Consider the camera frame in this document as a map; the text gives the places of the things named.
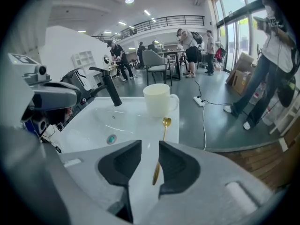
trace gray chair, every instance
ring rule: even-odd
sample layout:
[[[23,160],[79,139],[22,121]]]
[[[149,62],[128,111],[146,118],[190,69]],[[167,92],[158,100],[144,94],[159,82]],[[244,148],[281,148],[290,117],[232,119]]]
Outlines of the gray chair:
[[[156,81],[155,81],[155,77],[154,77],[153,73],[163,73],[165,84],[166,84],[167,69],[168,69],[168,63],[169,63],[171,86],[172,86],[170,61],[168,62],[167,58],[162,58],[161,56],[157,55],[152,50],[145,50],[142,53],[142,59],[144,61],[144,65],[146,66],[146,70],[147,70],[147,85],[149,85],[148,73],[152,74],[152,77],[153,77],[155,83],[156,83]]]

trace mug handle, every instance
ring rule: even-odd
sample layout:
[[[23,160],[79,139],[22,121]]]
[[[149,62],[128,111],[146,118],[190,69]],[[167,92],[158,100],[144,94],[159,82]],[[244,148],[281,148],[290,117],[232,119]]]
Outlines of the mug handle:
[[[176,106],[175,106],[175,108],[169,108],[169,112],[172,112],[172,111],[174,111],[174,110],[176,110],[178,108],[178,106],[179,106],[179,98],[177,97],[176,94],[171,94],[170,97],[176,99]]]

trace black cap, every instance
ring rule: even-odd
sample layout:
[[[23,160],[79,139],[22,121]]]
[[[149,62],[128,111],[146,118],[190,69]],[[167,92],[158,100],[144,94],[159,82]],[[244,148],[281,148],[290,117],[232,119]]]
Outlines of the black cap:
[[[112,40],[109,40],[109,41],[107,42],[107,47],[110,47],[110,46],[112,45],[112,43],[113,43],[113,41],[112,41]]]
[[[181,28],[179,28],[179,29],[177,30],[177,35],[176,35],[177,37],[179,37],[179,34],[178,34],[178,33],[179,33],[181,30],[182,30]]]

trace jeans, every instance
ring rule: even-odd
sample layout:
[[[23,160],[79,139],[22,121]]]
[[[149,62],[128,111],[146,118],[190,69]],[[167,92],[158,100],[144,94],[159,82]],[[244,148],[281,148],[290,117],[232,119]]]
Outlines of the jeans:
[[[206,59],[207,59],[207,71],[209,73],[213,73],[214,72],[214,54],[208,53],[206,55]]]
[[[263,92],[262,98],[256,103],[252,111],[247,117],[247,122],[253,128],[259,122],[261,116],[266,110],[271,98],[274,96],[275,90],[280,85],[280,82],[285,77],[285,72],[282,71],[276,64],[268,60],[264,55],[260,57],[257,63],[255,72],[240,100],[231,106],[232,113],[235,117],[244,110],[253,93],[259,84],[268,75],[267,84]]]
[[[124,79],[128,80],[124,66],[127,68],[128,72],[129,72],[129,76],[133,77],[133,74],[132,74],[132,71],[131,71],[131,68],[130,68],[130,65],[128,64],[128,62],[124,63],[124,61],[121,61],[121,62],[117,62],[117,64],[121,64],[119,67],[120,67],[120,71],[121,71]]]

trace backpack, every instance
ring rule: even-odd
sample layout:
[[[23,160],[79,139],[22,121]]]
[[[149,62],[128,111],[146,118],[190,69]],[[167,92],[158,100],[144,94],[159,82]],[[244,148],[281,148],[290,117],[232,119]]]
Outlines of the backpack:
[[[198,32],[191,32],[193,35],[193,39],[195,39],[195,41],[197,42],[197,44],[201,44],[203,41],[202,36],[198,33]]]

